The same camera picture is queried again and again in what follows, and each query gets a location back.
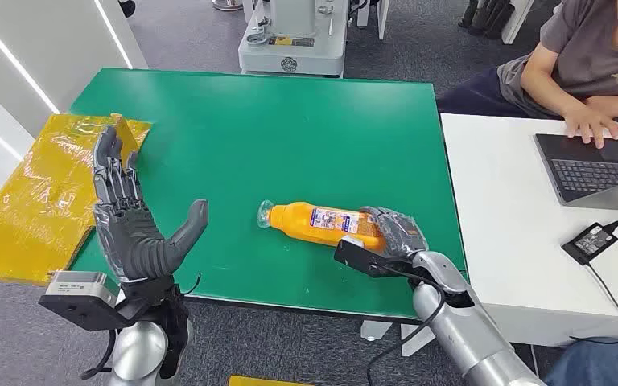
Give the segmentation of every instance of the bottle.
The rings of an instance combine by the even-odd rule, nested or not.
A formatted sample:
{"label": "bottle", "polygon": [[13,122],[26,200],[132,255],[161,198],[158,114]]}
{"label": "bottle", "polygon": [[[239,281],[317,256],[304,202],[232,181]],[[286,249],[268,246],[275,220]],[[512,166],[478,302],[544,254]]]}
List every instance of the bottle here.
{"label": "bottle", "polygon": [[257,212],[257,224],[313,243],[336,246],[342,237],[349,235],[362,240],[367,249],[381,251],[385,248],[385,239],[373,217],[358,211],[317,207],[310,203],[274,205],[264,200]]}

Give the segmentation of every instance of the black laptop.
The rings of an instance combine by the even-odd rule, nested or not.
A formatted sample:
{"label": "black laptop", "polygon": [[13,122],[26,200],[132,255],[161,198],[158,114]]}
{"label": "black laptop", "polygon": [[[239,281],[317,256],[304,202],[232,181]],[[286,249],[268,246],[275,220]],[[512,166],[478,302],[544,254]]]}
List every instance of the black laptop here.
{"label": "black laptop", "polygon": [[562,205],[618,209],[618,140],[593,141],[536,134],[537,146]]}

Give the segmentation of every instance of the dark pants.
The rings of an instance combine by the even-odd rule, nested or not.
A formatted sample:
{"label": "dark pants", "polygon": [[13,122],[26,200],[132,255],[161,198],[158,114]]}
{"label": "dark pants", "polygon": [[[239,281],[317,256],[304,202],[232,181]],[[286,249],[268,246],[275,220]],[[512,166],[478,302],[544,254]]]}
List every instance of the dark pants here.
{"label": "dark pants", "polygon": [[[482,71],[437,99],[439,113],[533,118],[501,95],[496,67]],[[559,116],[551,119],[562,120]]]}
{"label": "dark pants", "polygon": [[549,386],[618,386],[618,344],[575,343],[544,381]]}

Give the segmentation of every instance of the yellow packaging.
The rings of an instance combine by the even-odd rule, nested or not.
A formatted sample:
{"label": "yellow packaging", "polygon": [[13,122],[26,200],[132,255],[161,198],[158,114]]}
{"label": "yellow packaging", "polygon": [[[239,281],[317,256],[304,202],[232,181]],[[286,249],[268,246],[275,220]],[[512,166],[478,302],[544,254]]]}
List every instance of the yellow packaging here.
{"label": "yellow packaging", "polygon": [[229,386],[310,386],[308,384],[294,384],[281,380],[260,380],[258,378],[248,378],[247,376],[231,376]]}
{"label": "yellow packaging", "polygon": [[0,280],[45,284],[69,267],[94,225],[93,146],[106,125],[116,125],[125,160],[150,129],[118,114],[48,118],[0,190]]}

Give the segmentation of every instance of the green tabletop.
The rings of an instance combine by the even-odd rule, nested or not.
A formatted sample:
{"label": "green tabletop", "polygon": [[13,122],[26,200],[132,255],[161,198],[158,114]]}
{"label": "green tabletop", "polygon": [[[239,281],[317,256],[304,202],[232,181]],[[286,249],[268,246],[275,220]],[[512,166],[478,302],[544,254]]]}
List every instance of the green tabletop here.
{"label": "green tabletop", "polygon": [[[209,201],[209,225],[175,274],[182,290],[202,274],[197,297],[415,318],[406,279],[372,279],[332,247],[260,229],[264,199],[391,207],[465,270],[430,84],[106,68],[70,111],[153,123],[138,174],[165,235],[194,199]],[[95,234],[72,268],[109,273]]]}

